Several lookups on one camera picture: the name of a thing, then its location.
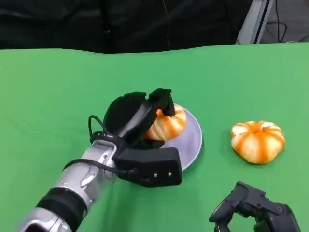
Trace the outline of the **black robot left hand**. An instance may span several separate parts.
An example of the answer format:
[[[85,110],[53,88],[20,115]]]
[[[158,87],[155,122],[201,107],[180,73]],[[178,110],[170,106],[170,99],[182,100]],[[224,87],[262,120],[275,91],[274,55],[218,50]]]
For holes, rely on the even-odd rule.
[[[158,88],[146,98],[145,92],[131,92],[115,99],[103,120],[105,129],[122,138],[130,148],[152,149],[165,144],[163,139],[150,139],[147,131],[157,119],[157,110],[174,116],[171,89]]]

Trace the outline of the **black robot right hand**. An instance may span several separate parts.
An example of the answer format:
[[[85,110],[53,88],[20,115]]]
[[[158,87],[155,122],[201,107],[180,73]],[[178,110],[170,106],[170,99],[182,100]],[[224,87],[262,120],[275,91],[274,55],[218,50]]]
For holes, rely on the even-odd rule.
[[[266,193],[238,181],[234,189],[216,207],[209,222],[215,224],[215,232],[229,232],[228,224],[237,213],[244,218],[253,217],[255,232],[299,232],[300,227],[291,208],[273,202]]]

